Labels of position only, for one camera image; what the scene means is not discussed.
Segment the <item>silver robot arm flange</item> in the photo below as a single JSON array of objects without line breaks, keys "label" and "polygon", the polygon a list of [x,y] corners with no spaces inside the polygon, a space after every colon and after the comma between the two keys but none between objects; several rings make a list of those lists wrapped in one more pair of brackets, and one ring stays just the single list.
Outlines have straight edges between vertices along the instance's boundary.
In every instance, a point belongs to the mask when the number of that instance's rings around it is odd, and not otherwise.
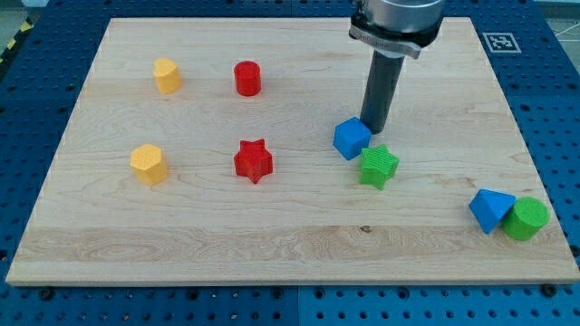
[{"label": "silver robot arm flange", "polygon": [[356,1],[349,36],[383,56],[418,59],[437,37],[445,0]]}]

